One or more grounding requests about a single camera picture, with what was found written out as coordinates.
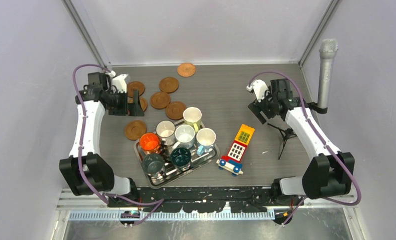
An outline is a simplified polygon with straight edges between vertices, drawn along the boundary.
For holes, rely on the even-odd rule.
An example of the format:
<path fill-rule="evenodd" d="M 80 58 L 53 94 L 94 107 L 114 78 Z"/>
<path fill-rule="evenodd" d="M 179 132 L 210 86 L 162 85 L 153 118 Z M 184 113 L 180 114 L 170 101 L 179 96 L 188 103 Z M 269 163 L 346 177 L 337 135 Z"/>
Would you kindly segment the brown wooden coaster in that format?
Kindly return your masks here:
<path fill-rule="evenodd" d="M 170 103 L 170 95 L 163 91 L 154 93 L 150 98 L 151 106 L 158 110 L 166 108 Z"/>
<path fill-rule="evenodd" d="M 173 93 L 179 88 L 179 81 L 171 76 L 163 78 L 159 83 L 159 88 L 162 92 Z"/>
<path fill-rule="evenodd" d="M 133 120 L 124 128 L 124 135 L 129 140 L 138 140 L 147 132 L 146 123 L 141 120 Z"/>
<path fill-rule="evenodd" d="M 141 96 L 145 92 L 145 85 L 140 81 L 129 82 L 127 85 L 127 92 L 130 98 L 134 96 L 135 90 L 138 90 L 138 95 Z"/>
<path fill-rule="evenodd" d="M 183 118 L 183 112 L 186 109 L 187 107 L 183 102 L 174 101 L 165 108 L 165 114 L 171 120 L 180 120 Z"/>
<path fill-rule="evenodd" d="M 141 106 L 142 110 L 145 112 L 147 110 L 147 108 L 148 108 L 147 100 L 144 97 L 141 97 L 141 96 L 139 97 L 139 100 L 140 100 L 140 106 Z M 133 98 L 129 98 L 127 100 L 127 102 L 128 103 L 133 103 Z"/>

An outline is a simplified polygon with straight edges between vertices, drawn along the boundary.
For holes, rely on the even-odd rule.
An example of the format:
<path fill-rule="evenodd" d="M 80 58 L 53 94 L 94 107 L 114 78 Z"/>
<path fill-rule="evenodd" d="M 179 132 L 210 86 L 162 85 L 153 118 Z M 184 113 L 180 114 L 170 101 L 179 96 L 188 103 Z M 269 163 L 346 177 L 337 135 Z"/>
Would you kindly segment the light patterned wooden coaster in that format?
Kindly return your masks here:
<path fill-rule="evenodd" d="M 182 63 L 177 67 L 177 73 L 182 77 L 191 77 L 196 73 L 196 66 L 192 63 Z"/>

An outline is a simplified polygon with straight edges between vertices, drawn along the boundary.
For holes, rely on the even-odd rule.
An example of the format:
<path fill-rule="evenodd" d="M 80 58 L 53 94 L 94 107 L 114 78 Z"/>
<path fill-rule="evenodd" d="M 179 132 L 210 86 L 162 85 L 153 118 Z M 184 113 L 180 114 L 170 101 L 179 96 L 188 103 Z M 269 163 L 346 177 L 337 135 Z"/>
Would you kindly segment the silver metal tray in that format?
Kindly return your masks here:
<path fill-rule="evenodd" d="M 181 119 L 177 122 L 173 122 L 177 127 L 179 127 L 180 125 L 185 125 L 184 120 Z M 164 145 L 161 141 L 161 152 L 159 155 L 161 155 L 164 158 L 165 161 L 165 172 L 161 173 L 161 174 L 157 174 L 157 175 L 153 175 L 153 176 L 149 176 L 147 175 L 145 172 L 145 176 L 148 178 L 150 185 L 152 188 L 160 188 L 164 185 L 169 184 L 170 182 L 200 168 L 203 165 L 206 165 L 207 163 L 210 163 L 214 160 L 217 160 L 219 158 L 219 149 L 216 146 L 216 144 L 214 144 L 214 149 L 208 153 L 205 153 L 201 156 L 198 156 L 196 151 L 198 148 L 198 144 L 196 141 L 196 136 L 195 136 L 195 143 L 194 146 L 192 148 L 189 148 L 189 151 L 191 152 L 192 155 L 192 162 L 191 162 L 191 168 L 186 170 L 186 171 L 179 171 L 178 169 L 176 169 L 174 167 L 174 165 L 172 164 L 171 160 L 170 160 L 170 154 L 173 152 L 173 150 L 175 148 L 173 148 L 173 145 L 167 146 Z M 142 148 L 139 145 L 139 140 L 137 140 L 134 144 L 134 150 L 136 153 L 137 158 L 139 159 L 139 162 L 142 163 L 143 158 L 148 155 L 146 153 L 143 152 Z"/>

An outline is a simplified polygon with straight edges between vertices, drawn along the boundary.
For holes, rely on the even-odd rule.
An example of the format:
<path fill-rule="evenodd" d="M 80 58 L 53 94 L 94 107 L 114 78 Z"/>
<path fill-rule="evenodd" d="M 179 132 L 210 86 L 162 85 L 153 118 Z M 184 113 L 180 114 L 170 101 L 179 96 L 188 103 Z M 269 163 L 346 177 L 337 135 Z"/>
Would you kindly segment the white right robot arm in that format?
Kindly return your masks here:
<path fill-rule="evenodd" d="M 298 137 L 310 160 L 302 176 L 273 181 L 272 201 L 284 205 L 291 195 L 320 199 L 348 194 L 352 181 L 347 171 L 353 171 L 354 157 L 329 141 L 314 121 L 310 106 L 293 95 L 290 82 L 285 78 L 276 79 L 267 86 L 264 81 L 257 79 L 246 90 L 256 96 L 248 108 L 258 120 L 265 124 L 268 119 L 280 116 Z"/>

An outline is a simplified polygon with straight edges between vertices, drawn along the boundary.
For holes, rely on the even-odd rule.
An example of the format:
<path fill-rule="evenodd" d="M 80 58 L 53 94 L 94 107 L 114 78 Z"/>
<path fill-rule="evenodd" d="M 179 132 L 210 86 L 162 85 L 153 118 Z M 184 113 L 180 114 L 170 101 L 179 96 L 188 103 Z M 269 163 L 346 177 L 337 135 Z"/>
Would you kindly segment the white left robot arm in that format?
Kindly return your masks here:
<path fill-rule="evenodd" d="M 74 195 L 94 192 L 120 195 L 127 207 L 139 201 L 133 179 L 116 176 L 100 154 L 101 124 L 106 113 L 144 116 L 138 91 L 133 92 L 132 103 L 127 101 L 129 81 L 128 74 L 93 72 L 75 97 L 78 111 L 75 140 L 69 156 L 59 162 L 59 170 Z"/>

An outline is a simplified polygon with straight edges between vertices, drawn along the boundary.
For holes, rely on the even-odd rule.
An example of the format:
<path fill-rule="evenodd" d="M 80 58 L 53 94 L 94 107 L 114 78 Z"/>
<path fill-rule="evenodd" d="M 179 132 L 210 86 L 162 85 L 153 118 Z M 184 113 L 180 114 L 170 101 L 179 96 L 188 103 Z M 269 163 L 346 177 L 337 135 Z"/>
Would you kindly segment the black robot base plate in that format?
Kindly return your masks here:
<path fill-rule="evenodd" d="M 128 202 L 118 196 L 106 194 L 108 207 L 135 207 L 144 212 L 151 212 L 154 202 L 162 200 L 156 209 L 158 213 L 219 213 L 229 207 L 232 213 L 262 213 L 269 207 L 294 209 L 301 198 L 296 195 L 277 196 L 266 186 L 201 186 L 201 187 L 162 187 L 153 189 L 140 187 L 133 194 L 126 195 L 133 200 Z"/>

